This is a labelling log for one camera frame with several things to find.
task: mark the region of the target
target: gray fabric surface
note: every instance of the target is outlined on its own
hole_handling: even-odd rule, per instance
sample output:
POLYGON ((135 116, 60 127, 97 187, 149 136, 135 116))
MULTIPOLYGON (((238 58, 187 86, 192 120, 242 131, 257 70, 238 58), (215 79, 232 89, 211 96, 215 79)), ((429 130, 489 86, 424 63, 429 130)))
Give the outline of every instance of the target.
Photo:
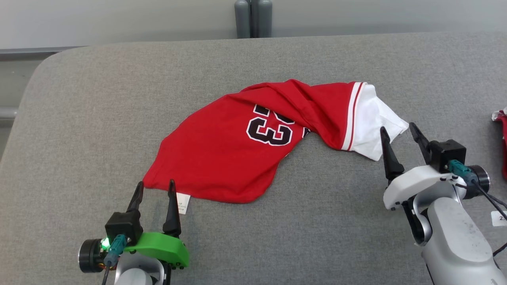
MULTIPOLYGON (((501 176, 507 35, 419 33, 132 43, 79 48, 45 60, 22 100, 0 162, 0 280, 99 284, 77 252, 124 210, 159 143, 188 115, 263 81, 367 81, 430 139, 467 147, 467 163, 501 176)), ((409 132, 393 143, 406 169, 422 156, 409 132)), ((191 199, 182 216, 188 269, 172 284, 431 284, 405 215, 383 207, 382 162, 328 148, 312 133, 250 204, 191 199)), ((146 231, 160 231, 167 196, 146 190, 146 231)), ((506 228, 492 206, 464 203, 496 249, 506 228)), ((507 267, 507 253, 497 258, 507 267)))

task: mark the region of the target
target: red jersey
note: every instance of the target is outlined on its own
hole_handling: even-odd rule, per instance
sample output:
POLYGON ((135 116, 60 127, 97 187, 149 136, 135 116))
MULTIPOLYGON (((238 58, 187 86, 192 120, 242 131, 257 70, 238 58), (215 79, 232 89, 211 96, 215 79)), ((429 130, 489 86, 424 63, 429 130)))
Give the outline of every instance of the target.
POLYGON ((196 198, 248 203, 271 185, 278 163, 310 131, 333 149, 379 160, 379 129, 408 124, 367 83, 261 83, 227 94, 185 119, 160 144, 143 181, 196 198))

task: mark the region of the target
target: white wall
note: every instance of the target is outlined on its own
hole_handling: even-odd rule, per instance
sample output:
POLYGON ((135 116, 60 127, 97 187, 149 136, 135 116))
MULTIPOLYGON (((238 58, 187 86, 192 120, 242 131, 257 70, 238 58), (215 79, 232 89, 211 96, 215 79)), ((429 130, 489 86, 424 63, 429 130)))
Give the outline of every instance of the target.
MULTIPOLYGON (((0 49, 236 37, 235 0, 0 0, 0 49)), ((273 0, 273 36, 507 30, 506 0, 273 0)))
POLYGON ((234 0, 0 0, 0 49, 226 38, 234 0))

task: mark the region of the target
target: red and white stripe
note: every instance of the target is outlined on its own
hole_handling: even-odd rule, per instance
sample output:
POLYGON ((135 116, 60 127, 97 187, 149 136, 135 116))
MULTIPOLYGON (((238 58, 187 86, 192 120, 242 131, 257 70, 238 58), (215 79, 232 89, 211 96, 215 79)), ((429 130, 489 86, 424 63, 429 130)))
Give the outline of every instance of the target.
POLYGON ((347 111, 347 131, 345 132, 345 139, 343 140, 342 150, 350 151, 352 143, 354 141, 354 123, 355 123, 355 112, 357 109, 357 101, 363 90, 363 86, 366 82, 356 82, 352 88, 350 95, 349 106, 347 111))

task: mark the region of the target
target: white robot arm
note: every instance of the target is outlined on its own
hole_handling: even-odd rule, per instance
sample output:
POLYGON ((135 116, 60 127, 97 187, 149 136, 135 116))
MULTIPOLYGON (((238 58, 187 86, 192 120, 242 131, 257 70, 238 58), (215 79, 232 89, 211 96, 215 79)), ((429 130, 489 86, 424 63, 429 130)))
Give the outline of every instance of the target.
MULTIPOLYGON (((410 129, 428 165, 404 173, 387 132, 381 129, 389 180, 384 192, 385 207, 404 210, 416 244, 422 247, 422 257, 433 284, 507 285, 493 260, 491 246, 461 205, 462 199, 476 197, 481 192, 467 187, 462 177, 449 171, 450 161, 464 162, 465 147, 453 140, 428 142, 414 123, 410 129)), ((468 168, 487 192, 487 173, 476 165, 468 168)))

